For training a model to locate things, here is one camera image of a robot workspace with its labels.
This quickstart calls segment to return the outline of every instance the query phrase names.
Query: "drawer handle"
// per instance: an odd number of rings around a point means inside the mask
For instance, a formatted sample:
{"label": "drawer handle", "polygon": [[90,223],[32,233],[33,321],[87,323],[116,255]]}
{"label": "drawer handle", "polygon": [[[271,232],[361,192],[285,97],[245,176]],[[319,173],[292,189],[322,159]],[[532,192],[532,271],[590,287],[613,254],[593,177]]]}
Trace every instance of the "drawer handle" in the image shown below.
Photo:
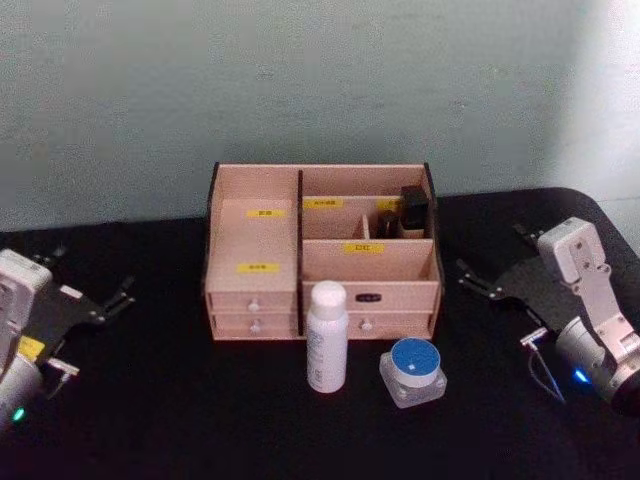
{"label": "drawer handle", "polygon": [[258,313],[260,311],[260,303],[258,303],[258,299],[254,298],[253,300],[251,300],[251,302],[249,302],[249,305],[247,306],[247,309],[251,313]]}
{"label": "drawer handle", "polygon": [[251,326],[249,327],[249,331],[251,333],[260,333],[262,330],[262,326],[260,325],[260,320],[254,320]]}
{"label": "drawer handle", "polygon": [[373,323],[371,323],[367,319],[363,320],[362,323],[360,323],[360,330],[362,330],[363,332],[370,332],[371,330],[373,330]]}

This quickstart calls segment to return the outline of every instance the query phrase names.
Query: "wooden compartment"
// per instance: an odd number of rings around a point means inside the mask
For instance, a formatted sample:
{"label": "wooden compartment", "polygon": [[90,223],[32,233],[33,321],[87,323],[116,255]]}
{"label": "wooden compartment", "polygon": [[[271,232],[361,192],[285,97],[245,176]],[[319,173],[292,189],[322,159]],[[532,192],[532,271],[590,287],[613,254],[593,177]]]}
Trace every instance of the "wooden compartment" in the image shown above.
{"label": "wooden compartment", "polygon": [[[430,199],[425,238],[375,239],[406,185]],[[430,338],[436,215],[426,165],[217,165],[204,276],[214,338],[304,338],[311,288],[325,279],[347,290],[350,338]]]}

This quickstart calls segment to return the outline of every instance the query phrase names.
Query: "black table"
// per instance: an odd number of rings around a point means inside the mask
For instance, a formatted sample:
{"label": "black table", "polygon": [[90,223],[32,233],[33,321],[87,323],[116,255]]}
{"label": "black table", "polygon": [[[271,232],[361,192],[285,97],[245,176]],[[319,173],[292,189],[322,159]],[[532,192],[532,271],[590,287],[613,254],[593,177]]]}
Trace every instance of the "black table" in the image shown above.
{"label": "black table", "polygon": [[510,226],[594,222],[623,311],[640,321],[640,261],[600,208],[571,190],[440,200],[446,296],[435,342],[445,397],[398,410],[378,373],[392,342],[351,342],[347,382],[313,392],[303,342],[213,343],[200,297],[202,219],[5,234],[22,253],[70,249],[57,280],[106,299],[126,274],[138,303],[110,328],[77,332],[81,367],[0,440],[0,478],[634,478],[638,422],[614,414],[553,352],[568,406],[528,375],[530,319],[462,290],[455,259],[489,278],[531,256]]}

